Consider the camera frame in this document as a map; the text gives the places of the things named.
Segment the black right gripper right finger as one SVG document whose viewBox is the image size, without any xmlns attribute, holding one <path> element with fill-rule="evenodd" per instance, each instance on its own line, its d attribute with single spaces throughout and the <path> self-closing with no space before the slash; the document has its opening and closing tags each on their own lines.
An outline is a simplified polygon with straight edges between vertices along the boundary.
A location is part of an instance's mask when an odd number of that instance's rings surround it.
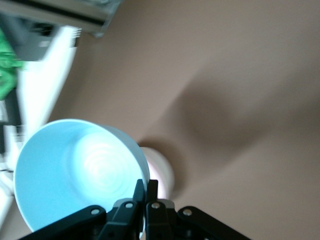
<svg viewBox="0 0 320 240">
<path fill-rule="evenodd" d="M 175 210 L 168 199 L 158 198 L 158 181 L 146 190 L 147 240 L 248 240 L 249 238 L 194 206 Z"/>
</svg>

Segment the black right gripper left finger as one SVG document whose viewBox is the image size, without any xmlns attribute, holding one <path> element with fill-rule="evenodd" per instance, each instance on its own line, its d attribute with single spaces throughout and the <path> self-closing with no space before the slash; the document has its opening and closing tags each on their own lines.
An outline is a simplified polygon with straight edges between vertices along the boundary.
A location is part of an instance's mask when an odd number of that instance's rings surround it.
<svg viewBox="0 0 320 240">
<path fill-rule="evenodd" d="M 116 201 L 110 212 L 90 205 L 24 237 L 23 240 L 135 240 L 142 231 L 139 208 L 145 200 L 143 180 L 132 198 Z"/>
</svg>

